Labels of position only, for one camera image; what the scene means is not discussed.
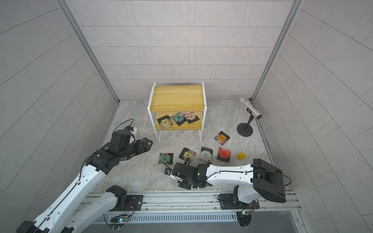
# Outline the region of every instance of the marble floor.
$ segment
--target marble floor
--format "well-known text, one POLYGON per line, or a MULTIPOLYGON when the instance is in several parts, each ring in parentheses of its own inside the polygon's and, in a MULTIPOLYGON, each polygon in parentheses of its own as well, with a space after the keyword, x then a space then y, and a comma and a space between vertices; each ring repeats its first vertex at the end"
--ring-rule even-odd
MULTIPOLYGON (((174 153, 173 165, 176 162, 183 163, 178 156, 184 147, 195 151, 196 156, 190 165, 197 166, 206 163, 199 160, 201 146, 213 150, 212 164, 219 166, 239 166, 252 163, 254 158, 269 161, 258 126, 251 122, 254 133, 250 137, 242 137, 236 131, 239 123, 247 122, 249 113, 236 100, 208 100, 205 127, 202 142, 199 141, 198 130, 173 130, 162 131, 161 142, 158 143, 154 134, 147 112, 148 101, 125 100, 121 101, 109 127, 104 143, 110 141, 112 131, 125 120, 134 118, 132 126, 137 128, 136 140, 148 138, 154 142, 150 151, 132 157, 128 161, 121 161, 111 172, 92 189, 92 192, 104 192, 112 185, 119 185, 129 192, 136 191, 186 191, 179 188, 175 179, 164 175, 165 166, 158 164, 159 153, 174 153), (221 146, 214 137, 220 132, 225 132, 231 138, 221 146), (219 147, 229 149, 232 152, 229 163, 216 159, 219 147), (238 160, 236 155, 244 152, 246 158, 238 160)), ((234 185, 208 186, 204 191, 231 191, 234 185)))

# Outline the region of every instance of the metal corner post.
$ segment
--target metal corner post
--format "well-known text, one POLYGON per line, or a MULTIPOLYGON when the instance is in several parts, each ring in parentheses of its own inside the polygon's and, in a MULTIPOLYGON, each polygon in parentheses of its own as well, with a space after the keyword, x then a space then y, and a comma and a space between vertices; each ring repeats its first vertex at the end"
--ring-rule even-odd
POLYGON ((74 16, 72 15, 69 7, 67 6, 65 0, 56 0, 56 3, 60 10, 62 11, 63 16, 65 17, 66 21, 68 22, 69 26, 71 27, 72 31, 74 32, 76 38, 78 39, 79 43, 82 45, 85 53, 87 54, 89 60, 91 61, 93 67, 97 71, 98 75, 104 81, 106 87, 111 92, 114 100, 118 103, 119 98, 116 95, 114 89, 109 83, 109 80, 107 79, 104 71, 101 68, 101 65, 98 63, 96 56, 94 55, 93 51, 91 50, 91 47, 88 45, 87 40, 85 39, 82 31, 80 30, 79 25, 77 24, 74 16))
POLYGON ((291 6, 290 12, 289 12, 289 14, 288 14, 288 16, 285 20, 285 23, 282 27, 280 35, 279 35, 279 37, 276 41, 276 45, 274 46, 274 48, 272 50, 271 56, 269 57, 269 60, 266 64, 266 67, 263 71, 263 74, 262 74, 262 76, 259 80, 258 86, 255 89, 255 92, 254 92, 254 95, 253 95, 253 104, 255 103, 255 100, 258 98, 259 91, 261 90, 261 88, 264 84, 264 81, 266 80, 266 78, 269 74, 269 71, 271 70, 272 65, 273 65, 273 63, 276 59, 276 56, 279 53, 279 51, 281 49, 281 46, 285 41, 285 38, 286 38, 287 34, 289 33, 291 25, 293 24, 294 19, 299 12, 299 9, 301 7, 302 2, 303 2, 303 0, 294 0, 293 5, 291 6))

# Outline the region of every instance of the white metal frame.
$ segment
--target white metal frame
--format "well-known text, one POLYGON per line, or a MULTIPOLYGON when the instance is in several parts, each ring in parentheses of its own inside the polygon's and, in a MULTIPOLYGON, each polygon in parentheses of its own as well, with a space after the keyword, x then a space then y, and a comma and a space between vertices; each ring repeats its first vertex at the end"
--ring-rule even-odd
MULTIPOLYGON (((160 142, 161 141, 162 130, 159 131, 159 135, 158 135, 157 130, 156 130, 156 125, 154 123, 153 116, 151 115, 151 111, 150 111, 150 104, 151 104, 151 100, 153 98, 153 93, 154 93, 154 87, 155 86, 156 86, 156 83, 154 82, 153 86, 151 88, 151 93, 150 93, 150 98, 149 98, 149 103, 148 103, 148 113, 149 113, 151 124, 153 125, 154 133, 156 134, 157 142, 160 142)), ((203 117, 202 117, 202 127, 201 127, 200 130, 198 130, 198 133, 199 133, 199 136, 200 136, 200 142, 202 142, 203 128, 205 126, 205 118, 206 118, 206 111, 207 111, 206 93, 205 93, 204 82, 202 82, 202 91, 203 91, 204 110, 203 110, 203 117)))

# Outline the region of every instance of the wooden tabletop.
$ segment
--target wooden tabletop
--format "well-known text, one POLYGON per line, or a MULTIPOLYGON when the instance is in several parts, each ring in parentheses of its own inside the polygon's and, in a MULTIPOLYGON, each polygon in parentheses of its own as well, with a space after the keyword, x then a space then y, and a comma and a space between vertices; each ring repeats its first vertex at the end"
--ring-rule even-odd
POLYGON ((204 111, 202 86, 155 86, 150 111, 152 113, 204 111))

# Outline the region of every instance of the wall tile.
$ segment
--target wall tile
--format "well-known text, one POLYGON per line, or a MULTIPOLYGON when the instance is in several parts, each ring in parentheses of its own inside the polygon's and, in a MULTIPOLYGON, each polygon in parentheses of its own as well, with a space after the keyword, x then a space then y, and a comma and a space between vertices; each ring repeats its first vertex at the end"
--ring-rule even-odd
POLYGON ((31 107, 40 115, 49 120, 52 124, 54 124, 57 121, 57 117, 55 117, 55 115, 53 115, 50 111, 44 108, 39 102, 36 101, 31 107))
POLYGON ((294 80, 297 78, 297 74, 295 72, 293 72, 289 78, 289 80, 286 82, 285 86, 282 88, 283 91, 287 92, 290 85, 294 82, 294 80))
POLYGON ((188 1, 188 26, 195 26, 195 1, 188 1))
POLYGON ((80 42, 78 41, 78 38, 75 36, 75 34, 69 36, 69 41, 76 50, 76 52, 79 54, 79 57, 82 57, 85 54, 85 51, 80 42))
POLYGON ((98 94, 104 88, 105 84, 98 76, 97 73, 92 75, 92 77, 87 81, 86 84, 80 89, 75 98, 86 110, 89 110, 94 100, 97 98, 98 94))
POLYGON ((69 104, 36 150, 57 161, 83 118, 84 115, 73 104, 69 104))
POLYGON ((238 64, 240 65, 265 65, 271 55, 271 47, 244 47, 241 51, 238 64))
POLYGON ((2 231, 15 232, 52 169, 28 160, 0 197, 2 231))
POLYGON ((23 71, 0 86, 0 135, 4 133, 43 94, 43 90, 23 71))
POLYGON ((47 22, 43 19, 43 16, 39 16, 35 20, 43 28, 44 32, 48 35, 49 39, 53 42, 53 44, 57 45, 60 41, 57 39, 56 35, 50 29, 50 27, 48 26, 47 22))
POLYGON ((96 26, 103 46, 151 46, 147 27, 96 26))
POLYGON ((97 101, 94 101, 88 113, 85 115, 82 123, 76 130, 76 134, 88 141, 98 120, 101 117, 103 109, 100 107, 97 101))
POLYGON ((150 91, 126 92, 126 95, 129 100, 148 100, 150 91))
POLYGON ((272 65, 271 72, 280 84, 281 88, 284 88, 290 76, 293 74, 293 70, 285 62, 285 60, 278 55, 275 62, 272 65))
POLYGON ((362 27, 362 29, 356 34, 354 40, 362 43, 373 31, 373 18, 370 17, 368 22, 362 27))
POLYGON ((323 185, 326 185, 326 184, 329 184, 329 183, 332 183, 336 180, 338 180, 338 178, 333 171, 328 171, 327 173, 324 173, 324 174, 312 179, 316 188, 320 187, 320 186, 323 186, 323 185))
POLYGON ((127 65, 132 79, 167 79, 164 65, 127 65))
POLYGON ((225 91, 227 90, 228 80, 194 80, 194 85, 205 83, 205 91, 225 91))
POLYGON ((196 47, 195 64, 229 64, 234 59, 234 47, 196 47))
POLYGON ((282 27, 291 5, 289 1, 256 1, 249 26, 282 27))
POLYGON ((0 145, 3 148, 0 190, 8 187, 51 127, 52 123, 35 110, 29 109, 2 136, 0 139, 0 145))
POLYGON ((255 91, 258 80, 233 80, 231 91, 255 91))
POLYGON ((53 115, 60 117, 83 85, 70 68, 38 99, 38 102, 53 115))
POLYGON ((0 14, 12 27, 15 27, 57 8, 54 1, 48 0, 1 1, 0 14))
POLYGON ((204 46, 251 46, 256 31, 256 27, 206 27, 204 46))
POLYGON ((54 10, 43 15, 43 19, 48 24, 49 28, 55 34, 59 41, 63 41, 73 34, 68 22, 62 15, 60 9, 54 10))
POLYGON ((238 65, 239 57, 241 56, 242 47, 236 47, 236 53, 234 54, 233 65, 238 65))
POLYGON ((217 65, 215 79, 246 79, 250 78, 254 66, 250 65, 217 65))
POLYGON ((286 95, 311 134, 332 119, 300 78, 295 78, 286 95))
POLYGON ((307 173, 301 157, 297 156, 288 164, 311 219, 318 220, 330 218, 320 195, 307 173))
POLYGON ((208 79, 211 65, 171 65, 172 79, 208 79))
POLYGON ((373 229, 373 214, 362 216, 369 229, 373 229))
POLYGON ((82 26, 129 26, 123 1, 73 0, 71 2, 82 26))
POLYGON ((7 31, 12 28, 12 26, 0 15, 0 28, 3 31, 7 31))
POLYGON ((373 128, 368 129, 362 134, 351 139, 356 149, 365 158, 371 167, 373 167, 373 128))
POLYGON ((308 47, 307 49, 308 52, 313 53, 313 51, 316 49, 316 46, 320 43, 321 39, 324 37, 325 33, 328 31, 329 27, 330 26, 328 24, 323 24, 320 31, 317 33, 315 39, 313 39, 311 45, 308 47))
POLYGON ((304 48, 308 49, 317 33, 323 26, 323 22, 300 10, 294 21, 289 35, 304 48))
POLYGON ((35 198, 35 200, 32 203, 32 205, 31 205, 30 208, 34 209, 34 210, 42 210, 42 211, 44 211, 48 207, 50 207, 52 204, 53 204, 53 202, 51 202, 51 201, 46 201, 46 200, 35 198))
POLYGON ((373 52, 337 30, 329 28, 312 54, 358 96, 373 87, 373 52))
POLYGON ((92 132, 92 136, 94 136, 98 141, 100 141, 103 137, 107 123, 110 120, 112 114, 114 114, 114 109, 115 104, 107 104, 102 115, 100 116, 100 119, 98 120, 97 125, 92 132))
POLYGON ((79 109, 79 111, 80 111, 81 113, 83 113, 83 115, 86 115, 86 114, 87 114, 87 110, 83 107, 83 105, 82 105, 81 103, 79 103, 79 101, 78 101, 76 98, 74 98, 74 99, 71 101, 71 103, 72 103, 73 105, 75 105, 75 107, 76 107, 77 109, 79 109))
POLYGON ((73 139, 69 142, 61 158, 40 190, 37 196, 38 199, 55 201, 60 196, 74 169, 72 164, 77 163, 83 149, 84 147, 73 139))
POLYGON ((299 116, 295 116, 286 129, 311 178, 332 170, 299 116))
POLYGON ((53 160, 37 151, 34 151, 33 154, 31 155, 30 157, 31 160, 35 161, 35 162, 38 162, 44 166, 47 166, 51 169, 54 168, 54 166, 56 165, 57 161, 56 160, 53 160))
POLYGON ((334 120, 329 121, 326 125, 324 125, 321 129, 319 129, 316 133, 312 135, 313 139, 318 142, 320 139, 331 133, 333 130, 338 128, 337 123, 334 120))
POLYGON ((103 64, 142 64, 136 47, 95 47, 103 64))
POLYGON ((317 59, 298 44, 291 36, 286 37, 286 40, 281 47, 280 55, 302 81, 305 80, 317 64, 317 59))
POLYGON ((317 144, 359 213, 372 214, 373 187, 366 185, 366 181, 373 178, 373 170, 365 159, 340 128, 325 136, 317 144))
POLYGON ((187 1, 131 1, 137 26, 188 26, 187 1))
POLYGON ((321 63, 315 66, 304 83, 348 138, 373 126, 372 109, 321 63), (349 112, 359 114, 346 114, 345 106, 349 112))
POLYGON ((288 153, 285 156, 286 162, 289 162, 293 158, 297 157, 299 155, 298 151, 296 149, 292 150, 290 153, 288 153))
POLYGON ((276 80, 273 81, 268 94, 275 105, 281 120, 284 121, 286 117, 293 111, 294 107, 276 80))
POLYGON ((249 25, 253 7, 254 7, 254 2, 248 1, 246 5, 246 10, 245 10, 245 16, 244 16, 244 19, 242 20, 243 27, 247 27, 249 25))
POLYGON ((128 16, 129 24, 131 26, 136 26, 136 19, 134 15, 134 11, 132 10, 131 1, 123 1, 124 7, 126 8, 126 13, 128 16))
POLYGON ((273 105, 272 100, 269 97, 267 91, 261 89, 261 91, 258 94, 258 99, 260 100, 260 103, 262 104, 265 113, 267 113, 269 111, 270 107, 273 105))
POLYGON ((148 64, 189 64, 188 47, 144 47, 148 64))
POLYGON ((269 123, 271 123, 271 127, 276 135, 283 154, 287 155, 295 149, 295 146, 276 109, 273 110, 272 114, 268 117, 268 120, 269 123))
POLYGON ((0 41, 0 54, 7 55, 0 57, 0 71, 9 78, 54 46, 36 20, 1 33, 0 41))
POLYGON ((339 181, 317 188, 338 232, 369 233, 363 218, 339 181))
POLYGON ((331 218, 312 221, 316 230, 337 230, 331 218))
POLYGON ((196 1, 196 26, 241 26, 244 19, 244 1, 196 1))
POLYGON ((317 1, 310 14, 353 38, 372 16, 372 8, 369 0, 317 1))
POLYGON ((80 137, 79 135, 77 135, 76 133, 74 134, 74 136, 72 137, 72 139, 74 139, 77 143, 79 143, 83 147, 85 147, 87 145, 87 142, 82 137, 80 137))
POLYGON ((146 80, 113 80, 118 91, 150 91, 146 80))
POLYGON ((23 70, 46 91, 78 59, 79 55, 70 41, 64 40, 23 70))
POLYGON ((204 27, 148 28, 152 46, 203 46, 204 27))
POLYGON ((286 163, 286 160, 283 156, 281 147, 280 147, 280 145, 279 145, 279 143, 276 139, 276 136, 273 132, 272 127, 269 127, 266 133, 267 133, 267 138, 269 140, 269 145, 272 148, 273 155, 275 156, 275 158, 277 160, 277 163, 280 166, 280 169, 282 170, 284 175, 289 175, 291 173, 290 169, 289 169, 289 166, 286 163))
POLYGON ((121 65, 102 65, 108 80, 128 79, 121 65))
POLYGON ((235 99, 237 97, 235 91, 206 91, 206 99, 235 99))
POLYGON ((90 46, 103 46, 94 26, 80 26, 80 30, 90 46))
POLYGON ((280 35, 281 27, 258 27, 254 47, 273 47, 280 35))

